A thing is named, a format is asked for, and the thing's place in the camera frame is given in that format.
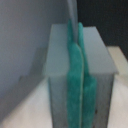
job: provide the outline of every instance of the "green foam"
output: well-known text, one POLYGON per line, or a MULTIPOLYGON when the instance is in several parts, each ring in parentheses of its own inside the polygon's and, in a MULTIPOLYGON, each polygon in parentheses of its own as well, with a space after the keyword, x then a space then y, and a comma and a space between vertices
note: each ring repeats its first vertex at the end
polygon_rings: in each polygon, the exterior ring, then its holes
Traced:
POLYGON ((89 75, 88 63, 84 49, 83 25, 78 25, 78 44, 84 58, 84 84, 82 103, 82 128, 91 128, 95 113, 96 79, 89 75))
POLYGON ((67 111, 69 128, 81 128, 82 90, 83 90, 83 57, 80 47, 73 41, 71 21, 68 23, 68 51, 70 70, 67 75, 67 111))

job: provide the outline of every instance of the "green material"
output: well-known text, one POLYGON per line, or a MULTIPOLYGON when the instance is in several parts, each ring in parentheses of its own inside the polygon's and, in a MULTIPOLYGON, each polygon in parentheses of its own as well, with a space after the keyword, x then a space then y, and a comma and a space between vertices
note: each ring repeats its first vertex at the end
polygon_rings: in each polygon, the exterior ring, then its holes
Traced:
POLYGON ((71 21, 68 23, 68 51, 70 70, 67 75, 67 111, 69 128, 81 128, 83 94, 83 57, 80 47, 73 41, 71 21))
POLYGON ((96 79, 89 75, 88 63, 84 49, 83 25, 79 23, 78 44, 81 47, 84 58, 84 84, 83 84, 83 108, 82 128, 91 128, 95 114, 96 79))

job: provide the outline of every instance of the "white surface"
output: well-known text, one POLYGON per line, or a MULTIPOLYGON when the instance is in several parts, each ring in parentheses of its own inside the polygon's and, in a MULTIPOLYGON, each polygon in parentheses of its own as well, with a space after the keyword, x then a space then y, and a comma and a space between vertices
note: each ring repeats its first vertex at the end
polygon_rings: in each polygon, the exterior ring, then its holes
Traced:
POLYGON ((114 60, 120 75, 128 74, 128 62, 119 47, 108 47, 108 51, 114 60))
POLYGON ((108 128, 128 128, 128 76, 116 76, 108 128))
POLYGON ((0 128, 52 128, 47 79, 19 104, 0 128))
POLYGON ((83 32, 90 74, 115 73, 114 62, 96 27, 85 27, 83 32))
POLYGON ((51 24, 65 23, 66 0, 0 0, 0 98, 27 75, 51 24))
POLYGON ((46 76, 64 76, 69 70, 67 25, 52 25, 46 60, 46 76))

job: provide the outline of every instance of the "white wall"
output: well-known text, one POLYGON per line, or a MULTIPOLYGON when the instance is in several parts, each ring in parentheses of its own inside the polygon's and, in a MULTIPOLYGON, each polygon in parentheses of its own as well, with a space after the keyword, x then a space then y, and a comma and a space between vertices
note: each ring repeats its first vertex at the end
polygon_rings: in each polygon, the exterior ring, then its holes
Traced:
POLYGON ((66 0, 0 1, 0 97, 27 75, 37 47, 48 44, 52 23, 64 23, 66 0))

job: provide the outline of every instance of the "green object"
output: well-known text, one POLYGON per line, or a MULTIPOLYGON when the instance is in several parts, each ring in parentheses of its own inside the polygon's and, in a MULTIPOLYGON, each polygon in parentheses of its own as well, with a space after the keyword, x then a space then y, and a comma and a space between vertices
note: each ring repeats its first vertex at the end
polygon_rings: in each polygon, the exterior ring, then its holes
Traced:
POLYGON ((81 128, 83 94, 83 56, 80 47, 73 40, 71 21, 68 22, 68 51, 70 69, 67 75, 67 112, 69 128, 81 128))
POLYGON ((78 44, 81 47, 84 58, 84 84, 82 103, 82 128, 91 128, 95 114, 96 79, 89 75, 88 63, 84 49, 83 25, 78 25, 78 44))

